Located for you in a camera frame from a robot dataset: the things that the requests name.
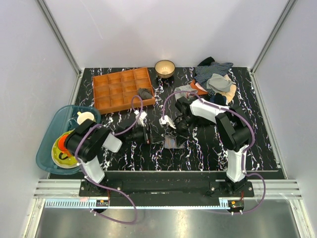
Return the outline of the grey white striped underwear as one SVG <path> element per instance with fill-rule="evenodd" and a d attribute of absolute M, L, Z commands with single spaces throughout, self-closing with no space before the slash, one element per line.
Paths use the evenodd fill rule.
<path fill-rule="evenodd" d="M 183 149 L 186 141 L 179 136 L 167 135 L 164 138 L 164 149 Z"/>

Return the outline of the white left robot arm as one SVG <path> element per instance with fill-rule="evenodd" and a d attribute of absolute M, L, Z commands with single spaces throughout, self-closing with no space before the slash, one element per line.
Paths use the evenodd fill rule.
<path fill-rule="evenodd" d="M 101 169 L 98 155 L 102 148 L 117 153 L 121 146 L 130 141 L 143 144 L 156 144 L 164 141 L 164 136 L 154 132 L 151 124 L 120 127 L 112 132 L 105 125 L 87 119 L 70 134 L 62 136 L 58 147 L 75 157 L 85 178 L 91 182 L 90 191 L 95 196 L 106 193 L 106 175 Z"/>

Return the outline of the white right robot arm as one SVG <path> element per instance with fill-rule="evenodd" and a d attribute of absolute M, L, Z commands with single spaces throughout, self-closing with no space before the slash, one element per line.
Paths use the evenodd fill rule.
<path fill-rule="evenodd" d="M 228 165 L 222 189 L 229 196 L 237 196 L 246 186 L 246 154 L 255 136 L 247 124 L 241 107 L 217 106 L 206 100 L 181 97 L 176 100 L 180 112 L 172 124 L 176 145 L 189 138 L 189 128 L 194 125 L 215 124 L 220 140 L 227 150 Z"/>

